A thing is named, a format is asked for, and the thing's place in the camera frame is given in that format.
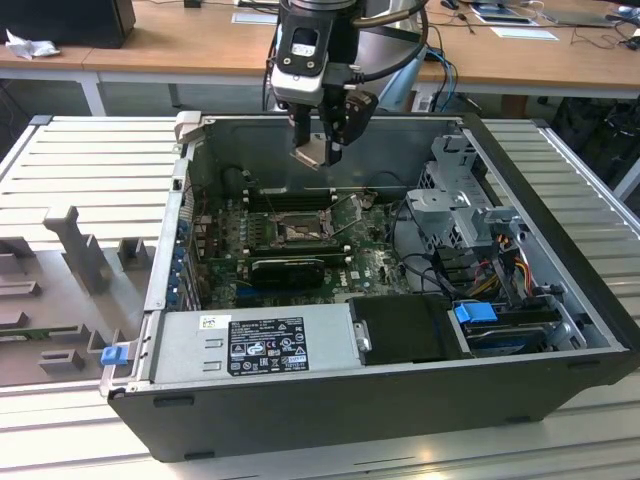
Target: black cable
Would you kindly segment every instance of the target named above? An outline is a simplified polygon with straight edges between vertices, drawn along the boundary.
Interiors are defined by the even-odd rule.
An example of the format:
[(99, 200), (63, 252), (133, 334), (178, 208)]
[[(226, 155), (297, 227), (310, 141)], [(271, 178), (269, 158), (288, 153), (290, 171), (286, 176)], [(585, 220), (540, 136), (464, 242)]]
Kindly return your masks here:
[(627, 35), (624, 34), (624, 32), (620, 31), (620, 25), (622, 25), (623, 22), (618, 22), (613, 26), (613, 29), (618, 33), (618, 35), (620, 35), (622, 38), (624, 38), (625, 41), (627, 40), (631, 40), (631, 38), (633, 37), (629, 37)]
[[(429, 270), (433, 270), (433, 267), (427, 267), (422, 271), (422, 274), (425, 275)], [(424, 291), (424, 277), (420, 277), (420, 291), (425, 293)]]
[(7, 129), (7, 132), (9, 132), (9, 136), (11, 137), (11, 139), (13, 141), (16, 141), (18, 139), (18, 137), (16, 137), (15, 133), (13, 133), (13, 130), (11, 130), (11, 126), (8, 123), (0, 122), (0, 126), (2, 126), (2, 127)]
[(278, 38), (278, 25), (280, 24), (280, 18), (278, 17), (278, 21), (276, 22), (276, 29), (273, 32), (273, 38), (271, 39), (271, 45), (269, 46), (269, 55), (267, 57), (267, 62), (264, 69), (264, 75), (262, 77), (262, 111), (266, 112), (268, 108), (267, 101), (267, 79), (269, 75), (271, 75), (271, 61), (273, 56), (275, 55), (276, 50), (276, 42)]
[(236, 170), (240, 172), (240, 175), (242, 175), (242, 179), (245, 181), (245, 183), (247, 183), (247, 177), (245, 176), (244, 168), (242, 168), (240, 165), (235, 165), (235, 164), (225, 165), (220, 169), (220, 190), (222, 191), (223, 197), (226, 196), (226, 194), (228, 193), (227, 184), (224, 179), (224, 174), (227, 173), (229, 170)]
[(390, 239), (389, 239), (389, 243), (391, 244), (391, 251), (393, 252), (393, 254), (396, 256), (396, 258), (400, 259), (400, 262), (403, 263), (403, 265), (405, 266), (405, 268), (407, 270), (409, 270), (411, 273), (418, 275), (420, 278), (424, 278), (425, 280), (428, 280), (430, 282), (432, 282), (435, 285), (438, 285), (438, 287), (442, 290), (444, 290), (451, 299), (467, 299), (469, 298), (469, 296), (465, 293), (462, 292), (460, 290), (458, 290), (456, 287), (454, 287), (453, 285), (451, 285), (451, 283), (444, 278), (442, 275), (438, 274), (436, 272), (436, 278), (433, 279), (429, 276), (424, 275), (423, 273), (421, 273), (419, 270), (413, 268), (411, 265), (407, 265), (406, 263), (404, 263), (404, 260), (407, 258), (412, 258), (412, 257), (416, 257), (416, 256), (420, 256), (421, 258), (424, 258), (425, 260), (429, 260), (430, 262), (433, 262), (433, 256), (429, 255), (428, 253), (410, 253), (409, 255), (406, 255), (404, 257), (400, 257), (400, 255), (398, 254), (398, 250), (396, 248), (395, 245), (395, 234), (396, 234), (396, 226), (398, 225), (398, 219), (400, 218), (400, 212), (402, 211), (402, 209), (404, 207), (407, 207), (407, 210), (409, 211), (409, 214), (411, 215), (411, 219), (413, 220), (413, 223), (415, 223), (416, 227), (418, 227), (418, 231), (419, 231), (419, 236), (421, 238), (426, 238), (426, 234), (424, 233), (424, 230), (422, 230), (422, 227), (420, 226), (420, 224), (416, 221), (416, 218), (413, 215), (413, 212), (411, 211), (411, 208), (409, 207), (408, 203), (407, 203), (407, 199), (405, 198), (404, 200), (401, 201), (400, 205), (398, 206), (398, 209), (396, 210), (396, 214), (393, 218), (393, 225), (391, 226), (391, 235), (390, 235)]
[(451, 63), (450, 61), (447, 60), (447, 63), (451, 66), (451, 68), (453, 68), (454, 71), (454, 75), (453, 75), (453, 88), (451, 89), (451, 93), (449, 95), (447, 95), (447, 100), (444, 102), (444, 104), (442, 105), (442, 108), (440, 109), (441, 112), (444, 112), (444, 109), (446, 108), (446, 106), (449, 104), (449, 102), (451, 101), (451, 99), (453, 98), (453, 96), (456, 93), (456, 88), (458, 87), (458, 67), (456, 67), (453, 63)]
[(399, 62), (390, 65), (387, 68), (380, 70), (379, 72), (358, 75), (356, 77), (355, 83), (366, 83), (373, 82), (375, 80), (379, 80), (384, 78), (392, 73), (397, 72), (398, 70), (406, 67), (411, 63), (420, 53), (422, 49), (427, 44), (427, 32), (429, 31), (429, 20), (427, 19), (427, 12), (424, 8), (421, 8), (419, 11), (420, 19), (422, 20), (422, 34), (420, 35), (420, 40), (418, 41), (416, 47), (407, 55), (404, 59)]
[(13, 97), (13, 95), (11, 95), (11, 93), (9, 92), (9, 90), (7, 90), (7, 87), (5, 87), (2, 82), (0, 82), (0, 89), (2, 90), (2, 92), (7, 96), (7, 98), (9, 100), (11, 100), (11, 103), (13, 103), (16, 108), (18, 110), (20, 110), (20, 113), (22, 113), (22, 115), (24, 115), (24, 117), (27, 120), (31, 120), (31, 115), (29, 115), (24, 108), (22, 108), (22, 106), (16, 101), (16, 99)]
[(424, 10), (427, 2), (429, 0), (418, 0), (415, 5), (406, 10), (400, 10), (398, 12), (393, 12), (388, 15), (382, 15), (380, 17), (370, 17), (370, 18), (356, 18), (351, 24), (355, 28), (373, 28), (373, 27), (381, 27), (383, 25), (389, 25), (390, 23), (399, 22), (400, 20), (405, 20), (409, 18), (411, 15), (415, 15), (420, 10)]
[(391, 170), (380, 170), (380, 171), (377, 171), (376, 173), (374, 173), (373, 175), (371, 175), (367, 179), (367, 181), (364, 182), (364, 189), (365, 190), (369, 190), (369, 188), (371, 186), (371, 182), (373, 181), (373, 179), (378, 177), (378, 176), (380, 176), (380, 175), (389, 175), (390, 177), (393, 177), (404, 188), (406, 188), (407, 190), (411, 190), (411, 187), (404, 180), (402, 180), (395, 172), (392, 172)]
[[(440, 30), (438, 30), (438, 27), (434, 26), (433, 24), (430, 24), (428, 28), (433, 28), (436, 31), (436, 34), (438, 35), (438, 41), (440, 42), (440, 51), (442, 52), (442, 58), (446, 60), (447, 57), (444, 53), (444, 45), (442, 43), (442, 35), (440, 34)], [(440, 88), (438, 88), (435, 95), (433, 96), (433, 100), (431, 102), (432, 112), (436, 111), (436, 106), (438, 105), (438, 99), (440, 98), (440, 95), (444, 91), (444, 86), (447, 84), (447, 81), (449, 80), (449, 74), (447, 73), (448, 70), (445, 64), (442, 64), (442, 69), (444, 70), (444, 78), (442, 79), (442, 84), (440, 85)]]
[(456, 17), (458, 17), (460, 20), (462, 20), (463, 22), (465, 22), (467, 24), (467, 27), (469, 27), (469, 33), (471, 35), (475, 35), (476, 32), (473, 28), (471, 28), (471, 24), (469, 23), (469, 19), (467, 18), (467, 16), (464, 13), (459, 13), (458, 15), (456, 15)]
[[(456, 17), (453, 17), (447, 23), (431, 23), (431, 25), (437, 25), (438, 27), (457, 27), (457, 28), (469, 28), (469, 27), (480, 27), (480, 28), (491, 28), (496, 25), (493, 23), (470, 23), (466, 22), (463, 24), (451, 23), (451, 21), (455, 20)], [(573, 25), (522, 25), (522, 28), (573, 28)]]
[[(157, 1), (157, 0), (134, 0), (136, 2), (148, 2), (153, 3), (154, 5), (165, 5), (169, 3), (184, 3), (184, 0), (167, 0), (166, 2)], [(260, 13), (265, 13), (267, 15), (273, 15), (277, 10), (277, 5), (267, 5), (261, 4), (260, 2), (252, 2), (251, 0), (243, 0), (245, 3), (254, 3), (255, 5), (242, 5), (236, 6), (233, 3), (224, 3), (224, 2), (210, 2), (208, 0), (201, 0), (201, 3), (204, 5), (220, 5), (222, 7), (234, 7), (234, 8), (249, 8), (251, 10), (255, 10)]]
[[(612, 42), (607, 37), (613, 38), (615, 42)], [(600, 45), (597, 42), (594, 42), (593, 40), (591, 40), (590, 38), (580, 35), (578, 33), (578, 27), (576, 26), (573, 28), (573, 32), (571, 33), (571, 40), (569, 41), (569, 45), (573, 45), (574, 43), (579, 43), (579, 42), (587, 42), (601, 50), (613, 50), (618, 46), (619, 43), (621, 43), (621, 41), (619, 41), (615, 37), (612, 37), (611, 35), (601, 35), (600, 38), (603, 39), (605, 42), (607, 42), (607, 44)]]

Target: wooden desk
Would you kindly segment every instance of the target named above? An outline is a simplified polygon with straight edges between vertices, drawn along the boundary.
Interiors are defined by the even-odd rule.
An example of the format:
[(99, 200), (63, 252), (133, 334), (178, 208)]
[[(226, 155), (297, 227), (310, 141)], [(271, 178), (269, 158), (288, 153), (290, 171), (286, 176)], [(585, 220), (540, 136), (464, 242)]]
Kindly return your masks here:
[[(560, 8), (608, 5), (584, 0), (547, 0)], [(0, 53), (0, 78), (75, 80), (81, 83), (94, 115), (105, 115), (100, 94), (103, 82), (163, 83), (177, 100), (176, 84), (260, 85), (271, 25), (232, 24), (232, 5), (205, 4), (184, 9), (182, 3), (157, 5), (134, 1), (137, 23), (124, 47), (100, 50), (63, 47), (60, 57), (29, 62)], [(580, 42), (571, 45), (572, 28), (548, 30), (559, 41), (499, 38), (490, 28), (475, 26), (472, 35), (450, 10), (431, 0), (429, 18), (440, 25), (447, 58), (458, 68), (458, 91), (510, 95), (634, 98), (640, 93), (640, 52), (622, 46), (601, 50)], [(461, 6), (472, 24), (479, 21)], [(627, 34), (633, 31), (623, 27)], [(615, 32), (579, 29), (602, 42)], [(432, 31), (429, 42), (437, 45)], [(430, 95), (443, 78), (439, 64), (425, 64), (416, 85), (421, 97)]]
[[(609, 5), (581, 0), (548, 0), (545, 4), (558, 9), (582, 9), (601, 12), (603, 15)], [(447, 10), (437, 2), (430, 2), (429, 20), (432, 23), (451, 21), (451, 10)], [(461, 4), (459, 12), (464, 12), (472, 24), (479, 24), (469, 8)], [(453, 19), (452, 26), (438, 26), (442, 33), (442, 41), (447, 58), (451, 60), (460, 73), (460, 88), (473, 91), (473, 87), (490, 86), (486, 93), (524, 93), (522, 87), (538, 87), (546, 90), (555, 89), (558, 94), (564, 90), (571, 92), (583, 90), (597, 92), (607, 90), (606, 96), (620, 94), (631, 96), (640, 93), (640, 54), (624, 46), (612, 50), (599, 49), (588, 42), (571, 44), (573, 28), (553, 28), (546, 20), (539, 18), (537, 22), (545, 25), (558, 41), (519, 40), (500, 38), (491, 28), (474, 26), (472, 35), (465, 23)], [(633, 32), (633, 27), (621, 27), (626, 34)], [(600, 36), (608, 34), (618, 37), (611, 29), (579, 28), (580, 35), (593, 39), (599, 44), (606, 44)], [(429, 43), (437, 46), (434, 32), (429, 34)], [(438, 65), (425, 65), (418, 80), (421, 82), (441, 81), (442, 68)]]
[(27, 60), (16, 57), (7, 48), (0, 48), (0, 68), (82, 70), (82, 62), (91, 50), (90, 47), (65, 47), (60, 55)]
[(273, 25), (231, 23), (232, 5), (185, 9), (134, 2), (136, 26), (123, 48), (94, 49), (87, 70), (262, 76)]

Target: yellow wire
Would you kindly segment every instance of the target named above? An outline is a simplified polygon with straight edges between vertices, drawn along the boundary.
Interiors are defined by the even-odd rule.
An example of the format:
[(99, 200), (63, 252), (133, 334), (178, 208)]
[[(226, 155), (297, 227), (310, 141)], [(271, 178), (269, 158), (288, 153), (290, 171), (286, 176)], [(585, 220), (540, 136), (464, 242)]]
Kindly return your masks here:
[(478, 288), (476, 288), (473, 292), (471, 292), (469, 294), (469, 296), (473, 297), (475, 295), (478, 295), (479, 293), (484, 292), (485, 290), (488, 290), (493, 285), (495, 285), (497, 280), (498, 280), (498, 276), (497, 275), (493, 275), (489, 280), (487, 280), (485, 283), (483, 283)]
[(524, 263), (516, 262), (516, 266), (522, 269), (522, 276), (524, 277), (524, 289), (529, 293), (529, 267)]

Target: power supply label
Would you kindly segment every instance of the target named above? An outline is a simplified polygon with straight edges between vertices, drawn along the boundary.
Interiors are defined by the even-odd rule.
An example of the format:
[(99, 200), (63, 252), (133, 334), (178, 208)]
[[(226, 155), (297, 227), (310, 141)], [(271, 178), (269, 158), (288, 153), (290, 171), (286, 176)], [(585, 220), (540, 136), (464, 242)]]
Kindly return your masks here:
[(229, 322), (230, 375), (309, 370), (302, 317)]

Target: cable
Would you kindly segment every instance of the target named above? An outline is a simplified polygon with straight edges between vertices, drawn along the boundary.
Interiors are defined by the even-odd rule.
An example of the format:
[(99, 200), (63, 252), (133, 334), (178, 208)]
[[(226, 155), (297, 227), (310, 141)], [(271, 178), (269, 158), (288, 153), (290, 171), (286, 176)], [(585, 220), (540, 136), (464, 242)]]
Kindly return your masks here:
[(471, 27), (471, 24), (469, 23), (469, 19), (464, 13), (459, 13), (458, 15), (456, 15), (456, 17), (458, 17), (460, 20), (462, 20), (464, 23), (467, 24), (467, 27), (469, 27), (469, 33), (471, 35), (476, 34), (476, 31)]
[(425, 280), (428, 280), (429, 282), (433, 283), (434, 285), (437, 285), (441, 290), (446, 291), (447, 294), (451, 298), (467, 298), (467, 295), (464, 292), (461, 292), (460, 290), (455, 288), (453, 285), (451, 285), (449, 283), (448, 280), (443, 278), (442, 275), (439, 275), (437, 272), (436, 272), (436, 278), (434, 279), (432, 277), (429, 277), (429, 276), (425, 275), (423, 272), (420, 272), (416, 268), (414, 268), (411, 265), (408, 265), (407, 263), (404, 262), (404, 260), (406, 260), (408, 258), (417, 257), (417, 256), (432, 262), (433, 261), (433, 257), (431, 255), (429, 255), (428, 253), (410, 253), (409, 255), (405, 255), (404, 257), (400, 257), (400, 255), (398, 254), (398, 250), (396, 248), (396, 244), (395, 244), (395, 235), (396, 235), (396, 226), (398, 225), (398, 219), (400, 218), (400, 212), (402, 211), (402, 209), (405, 206), (407, 206), (407, 209), (409, 210), (409, 214), (411, 215), (411, 219), (413, 220), (413, 222), (418, 227), (418, 231), (419, 231), (420, 237), (421, 238), (426, 238), (426, 234), (424, 233), (424, 231), (422, 230), (422, 227), (420, 227), (420, 224), (416, 221), (415, 217), (413, 216), (413, 212), (411, 211), (411, 208), (408, 207), (407, 199), (405, 198), (400, 202), (400, 205), (398, 206), (398, 209), (396, 210), (396, 214), (394, 215), (394, 218), (393, 218), (393, 225), (391, 226), (391, 235), (390, 235), (389, 243), (391, 244), (391, 250), (392, 250), (393, 254), (396, 256), (396, 258), (400, 259), (400, 262), (405, 266), (405, 268), (407, 270), (409, 270), (411, 273), (417, 275), (421, 279), (424, 278)]
[(400, 10), (398, 12), (393, 12), (388, 15), (382, 15), (379, 17), (369, 17), (369, 18), (356, 18), (351, 24), (355, 28), (373, 28), (373, 27), (381, 27), (383, 25), (389, 25), (390, 23), (399, 22), (400, 20), (405, 20), (412, 15), (415, 15), (420, 10), (424, 10), (424, 7), (427, 5), (429, 0), (418, 0), (416, 4), (406, 10)]
[(600, 45), (596, 42), (594, 42), (593, 40), (591, 40), (590, 38), (584, 37), (582, 35), (580, 35), (578, 33), (578, 27), (575, 26), (573, 28), (573, 32), (571, 33), (571, 41), (569, 42), (569, 45), (573, 45), (574, 43), (580, 43), (580, 42), (587, 42), (590, 43), (591, 45), (593, 45), (594, 47), (597, 47), (601, 50), (613, 50), (615, 49), (618, 45), (620, 45), (621, 43), (623, 43), (622, 40), (619, 40), (611, 35), (600, 35), (600, 38), (602, 40), (604, 40), (605, 42), (607, 42), (606, 45)]
[(13, 95), (11, 95), (11, 93), (9, 92), (9, 90), (7, 90), (7, 87), (5, 87), (2, 83), (0, 83), (0, 90), (2, 90), (2, 92), (7, 96), (7, 98), (8, 98), (9, 100), (11, 100), (11, 103), (13, 103), (13, 104), (16, 106), (16, 108), (17, 108), (18, 110), (20, 110), (20, 113), (22, 113), (22, 115), (24, 115), (24, 117), (25, 117), (27, 120), (31, 120), (31, 115), (29, 115), (29, 114), (25, 111), (25, 109), (24, 109), (24, 108), (22, 108), (22, 106), (21, 106), (21, 105), (16, 101), (16, 99), (14, 98), (14, 96), (13, 96)]
[(9, 116), (9, 124), (8, 124), (7, 128), (9, 129), (9, 133), (11, 134), (11, 137), (14, 138), (13, 121), (15, 120), (15, 115), (13, 114), (13, 109), (9, 106), (7, 101), (2, 96), (0, 96), (0, 102), (2, 102), (4, 104), (4, 106), (7, 108), (7, 111), (9, 112), (10, 116)]
[[(445, 53), (444, 53), (444, 45), (442, 43), (442, 35), (440, 34), (440, 30), (438, 30), (438, 27), (434, 26), (433, 24), (430, 24), (428, 28), (433, 28), (436, 31), (436, 34), (438, 35), (438, 41), (440, 42), (440, 51), (442, 52), (442, 58), (446, 58)], [(444, 78), (442, 79), (442, 84), (440, 85), (440, 88), (436, 91), (435, 95), (433, 96), (433, 100), (432, 100), (431, 105), (430, 105), (430, 110), (432, 112), (435, 112), (436, 105), (438, 104), (438, 99), (440, 98), (440, 95), (442, 94), (442, 91), (444, 90), (444, 86), (447, 84), (448, 70), (444, 65), (442, 65), (442, 69), (444, 70)]]
[[(165, 5), (168, 3), (184, 3), (184, 0), (167, 0), (166, 2), (161, 2), (158, 0), (134, 0), (136, 2), (148, 2), (148, 3), (153, 3), (154, 5)], [(273, 15), (274, 12), (276, 12), (278, 10), (278, 6), (277, 5), (268, 5), (268, 4), (261, 4), (260, 2), (253, 2), (251, 0), (242, 0), (244, 3), (252, 3), (255, 5), (242, 5), (242, 6), (238, 6), (235, 5), (233, 3), (225, 3), (225, 2), (211, 2), (209, 0), (201, 0), (201, 3), (204, 5), (219, 5), (222, 7), (234, 7), (234, 8), (249, 8), (251, 10), (255, 10), (257, 12), (260, 13), (264, 13), (267, 15)]]
[(252, 284), (250, 284), (249, 282), (245, 282), (244, 280), (238, 280), (237, 278), (236, 278), (235, 280), (231, 280), (231, 282), (232, 282), (232, 283), (233, 283), (233, 282), (235, 282), (235, 283), (241, 283), (241, 284), (243, 284), (243, 285), (247, 285), (248, 287), (253, 288), (253, 285), (252, 285)]
[(419, 14), (420, 14), (420, 19), (422, 20), (422, 34), (420, 35), (420, 40), (418, 41), (416, 47), (409, 53), (409, 55), (407, 55), (404, 59), (400, 60), (399, 62), (380, 70), (379, 72), (356, 75), (356, 79), (354, 83), (373, 82), (375, 80), (384, 78), (406, 67), (418, 55), (420, 55), (420, 53), (422, 52), (422, 49), (427, 44), (427, 32), (429, 31), (429, 20), (427, 19), (427, 12), (425, 11), (424, 8), (420, 8)]
[(456, 88), (458, 88), (458, 78), (459, 78), (458, 67), (456, 67), (451, 62), (448, 62), (448, 63), (453, 68), (453, 71), (455, 72), (455, 74), (454, 74), (455, 81), (453, 83), (453, 88), (451, 89), (451, 91), (449, 92), (449, 95), (447, 96), (447, 100), (444, 102), (444, 105), (442, 105), (442, 108), (440, 109), (441, 112), (444, 112), (444, 110), (447, 108), (447, 105), (449, 105), (449, 102), (453, 98), (453, 94), (455, 93)]
[(393, 177), (404, 188), (406, 188), (407, 190), (411, 190), (411, 187), (404, 180), (402, 180), (395, 172), (392, 172), (391, 170), (380, 170), (374, 173), (373, 175), (371, 175), (367, 179), (367, 181), (364, 183), (364, 189), (369, 190), (371, 182), (373, 181), (374, 178), (376, 178), (379, 175), (389, 175), (390, 177)]
[(264, 75), (262, 77), (262, 111), (266, 112), (267, 108), (269, 108), (269, 100), (267, 97), (267, 80), (271, 76), (271, 72), (273, 71), (272, 60), (274, 59), (276, 53), (276, 42), (278, 39), (278, 26), (280, 25), (280, 16), (278, 16), (278, 20), (276, 21), (276, 29), (273, 32), (273, 38), (271, 39), (271, 45), (269, 46), (269, 56), (267, 57), (266, 66), (264, 69)]
[[(436, 52), (434, 51), (430, 51), (431, 55), (433, 55), (434, 57), (436, 57), (440, 63), (442, 64), (442, 68), (445, 70), (445, 78), (448, 79), (448, 83), (449, 83), (449, 94), (447, 95), (447, 101), (445, 102), (445, 104), (451, 99), (451, 95), (453, 95), (453, 73), (451, 72), (451, 67), (449, 62), (441, 55), (438, 55)], [(434, 95), (434, 105), (436, 104), (436, 102), (438, 101), (438, 98), (440, 97), (440, 94), (442, 93), (442, 89), (440, 89), (438, 92), (436, 92), (436, 95)], [(440, 111), (442, 112), (444, 110), (444, 105), (442, 105), (442, 107), (440, 108)]]
[(412, 258), (412, 257), (420, 257), (420, 258), (424, 258), (425, 260), (428, 260), (428, 255), (424, 254), (424, 253), (410, 253), (409, 255), (405, 255), (404, 257), (402, 257), (400, 259), (400, 263), (402, 265), (404, 265), (404, 267), (409, 270), (411, 273), (416, 274), (418, 277), (420, 277), (420, 286), (422, 288), (422, 291), (424, 291), (424, 280), (428, 280), (429, 282), (433, 283), (434, 285), (437, 285), (438, 288), (442, 288), (442, 285), (440, 284), (440, 282), (438, 282), (438, 280), (436, 280), (435, 278), (432, 278), (430, 276), (428, 276), (426, 274), (427, 270), (432, 270), (433, 267), (427, 267), (424, 271), (420, 272), (420, 270), (418, 270), (417, 268), (412, 267), (411, 265), (409, 265), (408, 263), (406, 263), (406, 260), (408, 258)]

